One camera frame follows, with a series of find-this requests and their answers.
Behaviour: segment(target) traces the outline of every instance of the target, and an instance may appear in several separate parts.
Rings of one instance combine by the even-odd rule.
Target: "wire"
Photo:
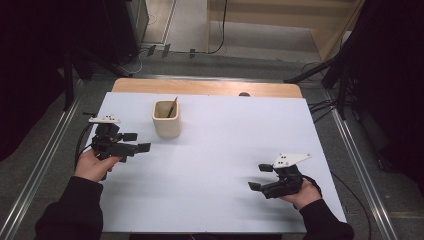
[[[80,149],[80,146],[81,146],[82,139],[83,139],[85,133],[88,131],[88,129],[91,126],[93,126],[93,123],[88,123],[87,126],[85,126],[85,128],[82,130],[82,132],[81,132],[81,134],[80,134],[80,136],[78,138],[77,147],[76,147],[76,150],[75,150],[75,158],[74,158],[75,165],[74,165],[74,168],[77,167],[78,159],[79,159],[79,156],[81,155],[82,151],[84,151],[85,149],[87,149],[87,147],[85,147],[82,151],[79,150]]]
[[[117,67],[120,68],[121,70],[123,70],[127,73],[131,73],[131,74],[140,72],[143,69],[143,62],[141,61],[141,54],[143,54],[144,52],[147,52],[147,50],[143,50],[143,51],[140,52],[140,54],[138,54],[138,61],[140,62],[140,67],[138,68],[137,71],[129,71],[129,70],[127,70],[127,69],[125,69],[121,66],[117,66]]]
[[[150,22],[150,21],[149,21],[149,23],[148,23],[147,25],[152,25],[152,24],[153,24],[153,23],[155,23],[155,22],[156,22],[156,20],[157,20],[156,16],[155,16],[155,15],[153,15],[153,14],[150,14],[150,13],[149,13],[149,20],[150,20],[150,16],[152,16],[152,17],[154,18],[154,20],[153,20],[152,22]]]
[[[304,73],[306,66],[309,66],[311,64],[321,64],[321,63],[320,62],[310,62],[310,63],[307,63],[307,64],[303,65],[302,70],[301,70],[301,74]]]
[[[222,45],[224,45],[224,40],[225,40],[225,18],[227,16],[227,3],[228,3],[228,0],[225,0],[224,18],[222,20],[222,41],[221,41],[221,45],[219,46],[219,48],[217,50],[215,50],[213,52],[210,52],[208,54],[214,54],[214,53],[218,52],[221,49]]]
[[[330,171],[331,174],[337,178],[337,180],[339,180],[349,191],[350,193],[356,198],[356,200],[359,202],[359,204],[362,207],[362,210],[364,210],[365,216],[367,218],[367,222],[368,222],[368,240],[371,239],[371,220],[370,220],[370,216],[368,215],[367,210],[365,209],[364,204],[362,204],[361,200],[359,200],[358,196],[356,196],[356,194],[352,191],[352,189],[350,189],[346,183],[344,183],[336,174],[334,174],[332,171]]]
[[[227,3],[228,3],[228,0],[225,0],[224,17],[222,19],[222,40],[221,40],[221,44],[219,45],[218,49],[216,49],[213,52],[172,52],[172,53],[174,53],[174,54],[215,54],[219,50],[221,50],[222,46],[224,45],[224,41],[225,41],[225,19],[226,19],[226,16],[227,16]]]
[[[323,119],[327,114],[329,114],[332,110],[334,109],[334,106],[330,108],[330,110],[328,110],[327,112],[325,112],[323,115],[321,115],[320,117],[318,117],[317,119],[314,120],[314,123],[317,123],[319,120]]]

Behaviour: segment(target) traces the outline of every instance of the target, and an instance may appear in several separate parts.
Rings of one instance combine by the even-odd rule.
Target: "tripod leg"
[[[63,72],[65,76],[65,107],[63,110],[67,111],[74,101],[74,79],[72,77],[72,64],[69,51],[64,55]]]
[[[337,112],[340,114],[340,117],[343,120],[346,120],[346,117],[344,114],[344,107],[345,107],[348,80],[349,80],[349,64],[345,64],[343,67],[343,75],[342,75],[342,78],[340,79],[339,96],[337,97]]]
[[[81,54],[82,56],[92,60],[93,62],[96,62],[98,64],[100,64],[102,67],[106,68],[107,70],[109,70],[110,72],[112,72],[113,74],[115,74],[118,77],[126,77],[121,70],[117,69],[116,67],[112,66],[110,63],[104,61],[103,59],[97,57],[96,55],[92,54],[91,52],[82,49],[82,48],[75,48],[76,52]]]
[[[77,71],[79,77],[84,80],[91,80],[93,77],[93,70],[90,67],[90,64],[82,58],[75,50],[70,52],[71,62]]]
[[[309,77],[311,77],[311,76],[313,76],[313,75],[315,75],[315,74],[317,74],[317,73],[319,73],[319,72],[321,72],[321,71],[323,71],[323,70],[325,70],[329,67],[331,68],[334,61],[335,61],[335,59],[331,58],[331,59],[321,63],[320,65],[312,68],[311,70],[306,71],[305,73],[303,73],[303,74],[301,74],[297,77],[294,77],[294,78],[291,78],[291,79],[288,79],[288,80],[284,80],[284,83],[299,83],[299,82],[301,82],[301,81],[303,81],[303,80],[305,80],[305,79],[307,79],[307,78],[309,78]]]

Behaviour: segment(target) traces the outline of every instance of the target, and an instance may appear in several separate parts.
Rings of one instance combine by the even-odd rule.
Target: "person's left hand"
[[[100,161],[94,154],[93,149],[81,154],[74,176],[99,182],[106,172],[112,171],[112,167],[122,159],[122,157],[112,156]]]

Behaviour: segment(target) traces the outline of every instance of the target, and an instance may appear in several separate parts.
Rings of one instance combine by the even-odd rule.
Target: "gray floor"
[[[178,1],[176,9],[181,7],[179,4],[186,2]],[[177,39],[176,35],[172,36],[172,29],[170,29],[168,40]],[[180,45],[183,46],[182,48],[186,48],[184,47],[185,43],[183,44],[177,40],[172,40],[172,42],[173,46]],[[308,42],[309,39],[303,40],[305,46],[301,49],[309,49],[308,51],[316,54],[312,50],[313,47],[307,44]],[[142,70],[135,74],[135,77],[142,77],[144,75],[191,76],[199,78],[229,77],[253,79],[258,82],[282,82],[284,79],[299,75],[306,63],[317,61],[314,57],[305,57],[306,55],[302,55],[301,53],[302,50],[296,49],[296,47],[290,46],[290,44],[286,45],[285,48],[291,49],[290,52],[293,53],[290,54],[293,55],[296,55],[294,53],[298,51],[300,57],[296,59],[290,57],[290,54],[283,54],[280,57],[272,55],[266,59],[264,57],[266,54],[264,54],[259,59],[253,59],[248,55],[240,56],[235,53],[234,56],[229,55],[232,52],[227,50],[224,56],[222,54],[196,55],[194,59],[189,59],[189,56],[186,54],[171,53],[167,58],[162,58],[161,52],[156,51],[151,57],[146,57],[145,54],[140,56],[143,62]],[[312,66],[313,64],[308,65],[303,70],[307,70]],[[138,69],[139,62],[137,62],[137,59],[134,59],[132,63],[124,67],[128,70]],[[14,239],[33,239],[36,220],[49,203],[56,201],[60,197],[69,177],[72,175],[72,158],[75,145],[88,119],[87,116],[82,115],[82,112],[97,112],[105,93],[111,90],[116,79],[116,77],[104,69],[95,68],[95,72],[96,75],[92,81],[83,83],[84,86],[79,92],[81,98],[75,114],[51,159],[50,166],[17,229]],[[327,98],[327,93],[320,87],[321,78],[322,75],[317,74],[311,77],[310,80],[305,80],[299,84],[303,96],[309,103],[319,102]],[[8,159],[0,163],[0,222],[2,226],[15,200],[24,188],[39,156],[42,154],[47,140],[60,120],[63,114],[63,104],[64,98],[61,96],[50,106],[37,125],[34,126],[19,149]],[[316,118],[322,113],[324,111],[314,114],[313,117]],[[424,226],[424,198],[420,195],[416,184],[403,174],[389,174],[379,169],[377,158],[373,149],[370,147],[366,133],[361,125],[354,120],[349,108],[347,108],[346,113],[346,122],[367,171],[376,186],[379,196],[382,198],[385,209],[398,235],[398,239],[421,239],[424,235],[424,228],[422,227]],[[372,223],[372,239],[384,239],[380,234],[377,221],[370,209],[370,204],[353,168],[352,160],[346,150],[333,116],[327,115],[324,117],[316,124],[316,129],[330,170],[341,178],[365,205]],[[359,202],[339,180],[334,179],[334,182],[341,203],[345,207],[347,220],[355,230],[356,239],[366,239],[368,231],[367,219]],[[128,239],[128,235],[105,233],[102,239]],[[302,235],[285,234],[283,239],[302,239]]]

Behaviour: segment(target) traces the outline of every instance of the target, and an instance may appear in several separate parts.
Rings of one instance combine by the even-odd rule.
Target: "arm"
[[[50,204],[37,221],[35,239],[100,239],[103,214],[99,202],[103,185],[98,182],[119,160],[110,157],[100,161],[93,150],[81,154],[62,197]]]
[[[305,240],[353,239],[352,227],[334,216],[318,190],[308,180],[304,179],[299,193],[281,199],[293,203],[299,209],[306,228]]]

